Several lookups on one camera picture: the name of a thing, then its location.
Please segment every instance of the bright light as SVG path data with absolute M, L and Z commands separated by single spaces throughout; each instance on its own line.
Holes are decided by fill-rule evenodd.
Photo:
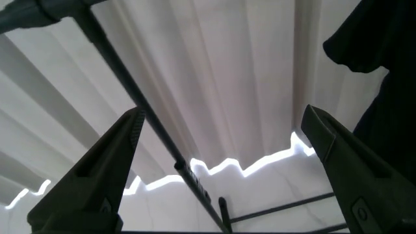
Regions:
M 25 188 L 23 189 L 21 192 L 19 192 L 19 194 L 13 199 L 13 201 L 10 203 L 10 205 L 6 206 L 6 209 L 11 209 L 13 208 L 17 202 L 24 197 L 27 193 L 29 192 L 29 189 Z
M 35 195 L 35 196 L 40 196 L 40 195 L 43 195 L 44 194 L 44 192 L 45 192 L 45 190 L 46 190 L 46 188 L 47 188 L 47 186 L 49 185 L 51 183 L 51 181 L 50 180 L 45 180 L 43 183 L 42 183 L 42 185 L 40 185 L 40 188 L 39 188 L 39 191 L 38 192 L 32 192 L 32 194 L 33 195 Z
M 313 148 L 309 148 L 308 146 L 306 146 L 306 144 L 304 142 L 302 142 L 299 137 L 296 135 L 296 133 L 292 133 L 291 135 L 291 148 L 290 149 L 286 149 L 286 150 L 282 150 L 279 151 L 277 153 L 274 153 L 272 155 L 269 156 L 264 156 L 261 159 L 257 160 L 255 163 L 253 163 L 251 166 L 247 167 L 247 169 L 242 170 L 240 163 L 238 162 L 238 160 L 236 159 L 230 159 L 227 158 L 224 161 L 222 161 L 218 166 L 215 166 L 213 168 L 211 168 L 210 170 L 208 169 L 207 165 L 201 161 L 201 160 L 197 160 L 197 159 L 191 159 L 190 160 L 190 167 L 192 169 L 193 172 L 195 172 L 195 166 L 199 165 L 202 166 L 203 168 L 205 168 L 208 172 L 208 174 L 214 175 L 217 174 L 219 172 L 221 172 L 224 168 L 226 168 L 229 165 L 234 165 L 236 166 L 243 177 L 248 177 L 249 175 L 253 174 L 254 172 L 260 170 L 262 167 L 270 164 L 270 163 L 274 163 L 277 161 L 280 161 L 282 159 L 286 159 L 287 157 L 291 157 L 296 153 L 296 148 L 302 148 L 302 151 L 307 155 L 307 156 L 311 156 L 315 153 L 315 150 Z M 128 195 L 134 195 L 136 194 L 136 191 L 140 185 L 141 182 L 141 178 L 139 176 L 136 176 L 135 179 L 133 180 L 133 182 L 130 185 L 130 188 L 125 188 L 123 191 L 123 196 L 128 196 Z M 151 191 L 154 189 L 157 189 L 163 185 L 167 185 L 169 183 L 183 183 L 183 179 L 181 176 L 179 175 L 167 175 L 165 177 L 163 177 L 162 179 L 156 180 L 152 183 L 150 183 L 149 185 L 146 185 L 146 190 L 147 191 Z M 34 194 L 35 196 L 40 196 L 43 195 L 45 192 L 45 189 L 47 188 L 47 186 L 49 186 L 49 184 L 51 183 L 50 180 L 45 180 L 45 182 L 42 183 L 42 185 L 39 188 L 38 192 L 35 192 L 32 194 Z M 10 203 L 10 205 L 6 206 L 6 209 L 11 209 L 13 208 L 16 203 L 22 198 L 24 197 L 27 193 L 29 192 L 29 189 L 25 188 L 23 189 L 12 201 L 12 203 Z

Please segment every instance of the pleated curtain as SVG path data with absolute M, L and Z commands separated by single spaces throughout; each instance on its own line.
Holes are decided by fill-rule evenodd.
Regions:
M 308 103 L 349 129 L 369 106 L 386 71 L 352 73 L 322 50 L 357 3 L 112 0 L 93 11 L 186 160 L 245 169 L 302 137 Z M 58 181 L 134 106 L 72 19 L 0 35 L 0 203 Z M 173 165 L 145 122 L 130 178 L 151 183 Z

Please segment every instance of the curtain fold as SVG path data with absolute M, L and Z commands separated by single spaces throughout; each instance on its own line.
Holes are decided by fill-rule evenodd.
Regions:
M 322 50 L 357 3 L 119 0 L 93 11 L 186 160 L 245 169 L 290 148 L 308 103 L 349 129 L 370 105 L 386 71 L 352 73 Z M 134 103 L 72 19 L 1 35 L 0 51 L 8 205 L 58 181 Z M 148 184 L 176 174 L 173 164 L 145 122 L 130 178 Z

